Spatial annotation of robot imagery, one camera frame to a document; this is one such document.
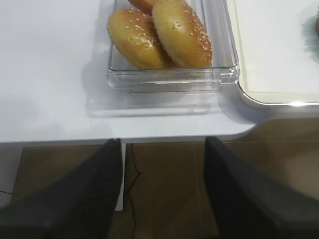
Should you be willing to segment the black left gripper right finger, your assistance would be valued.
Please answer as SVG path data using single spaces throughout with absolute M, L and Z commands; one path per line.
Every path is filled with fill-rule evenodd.
M 221 239 L 317 239 L 319 202 L 258 171 L 216 137 L 203 177 Z

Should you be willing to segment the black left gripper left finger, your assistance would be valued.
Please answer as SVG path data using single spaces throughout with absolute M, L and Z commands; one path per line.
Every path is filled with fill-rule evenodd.
M 121 184 L 121 142 L 110 139 L 64 178 L 2 208 L 0 237 L 104 239 Z

